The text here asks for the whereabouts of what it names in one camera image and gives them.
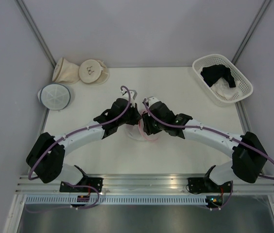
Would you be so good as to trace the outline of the pink-trimmed mesh laundry bag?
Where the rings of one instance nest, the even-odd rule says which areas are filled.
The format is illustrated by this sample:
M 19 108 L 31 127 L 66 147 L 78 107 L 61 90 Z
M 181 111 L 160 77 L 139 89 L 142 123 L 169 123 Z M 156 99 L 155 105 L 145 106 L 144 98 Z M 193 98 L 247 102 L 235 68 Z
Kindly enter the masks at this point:
M 143 119 L 141 119 L 137 125 L 125 125 L 124 131 L 125 134 L 134 140 L 137 141 L 148 141 L 148 142 L 154 142 L 156 140 L 159 139 L 160 134 L 152 134 L 152 135 L 147 135 L 144 131 L 143 131 L 143 126 L 144 126 L 144 122 Z

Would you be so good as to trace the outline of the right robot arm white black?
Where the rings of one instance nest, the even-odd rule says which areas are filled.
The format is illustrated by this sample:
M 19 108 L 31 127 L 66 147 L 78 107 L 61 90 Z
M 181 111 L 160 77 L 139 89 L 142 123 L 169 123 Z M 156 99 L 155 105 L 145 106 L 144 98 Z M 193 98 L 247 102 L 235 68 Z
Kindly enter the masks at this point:
M 191 193 L 216 192 L 220 186 L 234 180 L 255 183 L 267 159 L 264 147 L 252 132 L 244 135 L 225 133 L 202 124 L 186 114 L 174 114 L 166 104 L 154 97 L 144 99 L 146 113 L 142 115 L 147 135 L 165 131 L 170 136 L 193 140 L 214 148 L 231 160 L 213 165 L 200 179 L 202 188 L 190 187 Z

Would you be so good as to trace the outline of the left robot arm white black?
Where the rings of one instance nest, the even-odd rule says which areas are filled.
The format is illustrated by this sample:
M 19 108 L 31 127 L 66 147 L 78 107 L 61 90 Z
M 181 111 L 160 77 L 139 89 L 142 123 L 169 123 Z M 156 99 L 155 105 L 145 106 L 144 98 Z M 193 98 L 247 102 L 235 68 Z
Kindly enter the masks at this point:
M 40 179 L 43 183 L 58 180 L 71 186 L 76 192 L 85 191 L 88 176 L 79 166 L 64 163 L 64 158 L 86 144 L 111 136 L 120 126 L 134 126 L 140 120 L 137 104 L 118 98 L 111 108 L 83 128 L 59 136 L 42 133 L 26 158 L 26 163 L 31 168 L 29 180 Z

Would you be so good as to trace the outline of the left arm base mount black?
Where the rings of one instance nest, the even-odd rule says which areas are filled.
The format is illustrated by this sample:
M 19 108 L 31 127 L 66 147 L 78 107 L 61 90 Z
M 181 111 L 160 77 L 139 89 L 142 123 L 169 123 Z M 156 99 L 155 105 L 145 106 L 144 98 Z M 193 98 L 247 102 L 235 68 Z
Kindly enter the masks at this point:
M 61 182 L 59 192 L 62 193 L 95 193 L 92 188 L 95 188 L 98 192 L 102 191 L 103 178 L 101 177 L 87 177 L 82 178 L 79 183 L 74 186 L 68 185 L 65 182 Z

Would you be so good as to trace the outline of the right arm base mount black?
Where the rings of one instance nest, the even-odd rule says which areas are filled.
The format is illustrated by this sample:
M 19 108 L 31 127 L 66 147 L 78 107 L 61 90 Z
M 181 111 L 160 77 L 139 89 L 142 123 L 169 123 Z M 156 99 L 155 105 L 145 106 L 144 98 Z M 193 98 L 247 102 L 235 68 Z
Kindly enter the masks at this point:
M 187 178 L 188 184 L 186 189 L 191 194 L 202 194 L 202 193 L 230 193 L 232 190 L 232 183 L 225 182 L 222 185 L 217 185 L 213 181 L 205 180 L 202 177 L 191 177 Z

